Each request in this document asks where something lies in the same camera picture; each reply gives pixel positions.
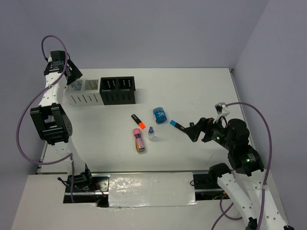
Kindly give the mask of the small blue cap bottle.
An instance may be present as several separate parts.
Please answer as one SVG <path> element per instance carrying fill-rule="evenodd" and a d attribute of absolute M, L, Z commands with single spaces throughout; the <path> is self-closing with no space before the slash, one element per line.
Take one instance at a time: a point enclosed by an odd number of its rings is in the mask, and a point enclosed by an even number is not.
<path fill-rule="evenodd" d="M 154 128 L 151 126 L 151 127 L 149 127 L 149 130 L 148 130 L 148 139 L 150 141 L 153 141 L 154 138 L 155 138 Z"/>

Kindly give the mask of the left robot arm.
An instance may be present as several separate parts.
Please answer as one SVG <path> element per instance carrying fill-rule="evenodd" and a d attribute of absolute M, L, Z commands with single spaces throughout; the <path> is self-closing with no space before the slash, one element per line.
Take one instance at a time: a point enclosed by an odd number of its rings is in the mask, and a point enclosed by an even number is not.
<path fill-rule="evenodd" d="M 51 145 L 64 158 L 68 170 L 66 184 L 71 188 L 89 191 L 94 179 L 86 163 L 81 159 L 72 141 L 72 123 L 61 101 L 64 90 L 82 76 L 82 73 L 64 51 L 52 51 L 44 70 L 46 91 L 38 107 L 30 110 L 30 116 L 40 138 Z"/>

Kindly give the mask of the pink cap glue tube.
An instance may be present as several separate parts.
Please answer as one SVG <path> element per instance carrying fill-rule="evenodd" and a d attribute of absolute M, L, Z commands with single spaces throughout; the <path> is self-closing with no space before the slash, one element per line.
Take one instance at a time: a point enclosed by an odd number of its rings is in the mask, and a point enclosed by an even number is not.
<path fill-rule="evenodd" d="M 133 129 L 133 136 L 135 138 L 135 146 L 138 153 L 145 151 L 145 145 L 142 139 L 142 132 L 139 128 Z"/>

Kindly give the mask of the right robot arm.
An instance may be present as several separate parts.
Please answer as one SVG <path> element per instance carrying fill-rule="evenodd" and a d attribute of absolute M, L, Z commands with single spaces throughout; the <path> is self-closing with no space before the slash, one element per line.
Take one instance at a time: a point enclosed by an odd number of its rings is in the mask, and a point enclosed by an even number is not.
<path fill-rule="evenodd" d="M 201 118 L 197 124 L 180 128 L 192 142 L 201 132 L 202 142 L 215 141 L 228 150 L 229 165 L 210 167 L 209 184 L 222 188 L 239 211 L 247 230 L 291 230 L 281 216 L 264 179 L 264 168 L 258 152 L 249 144 L 249 130 L 240 119 L 231 119 L 226 126 L 213 118 Z"/>

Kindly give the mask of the blue slime jar patterned lid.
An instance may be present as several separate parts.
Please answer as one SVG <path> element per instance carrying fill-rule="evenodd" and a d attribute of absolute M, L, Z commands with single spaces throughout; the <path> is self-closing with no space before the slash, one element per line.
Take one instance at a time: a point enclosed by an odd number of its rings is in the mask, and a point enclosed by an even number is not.
<path fill-rule="evenodd" d="M 67 91 L 68 92 L 77 92 L 77 91 L 81 91 L 82 90 L 82 84 L 83 81 L 82 80 L 76 80 L 73 83 L 71 83 L 68 88 Z"/>

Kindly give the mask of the orange highlighter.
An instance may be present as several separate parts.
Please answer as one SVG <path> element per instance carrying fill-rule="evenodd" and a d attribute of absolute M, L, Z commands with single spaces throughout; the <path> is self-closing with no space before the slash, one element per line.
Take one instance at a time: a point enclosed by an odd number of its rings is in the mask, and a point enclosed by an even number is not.
<path fill-rule="evenodd" d="M 146 125 L 135 115 L 132 114 L 131 118 L 134 120 L 134 122 L 141 128 L 141 129 L 145 129 Z"/>

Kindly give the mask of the blue highlighter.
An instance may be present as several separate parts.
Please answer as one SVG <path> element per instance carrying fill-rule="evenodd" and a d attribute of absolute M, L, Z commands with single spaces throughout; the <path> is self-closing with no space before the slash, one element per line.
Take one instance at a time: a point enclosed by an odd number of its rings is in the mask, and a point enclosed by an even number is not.
<path fill-rule="evenodd" d="M 182 132 L 185 132 L 185 128 L 174 120 L 170 121 L 170 125 L 174 126 L 175 128 L 177 128 L 178 130 Z"/>

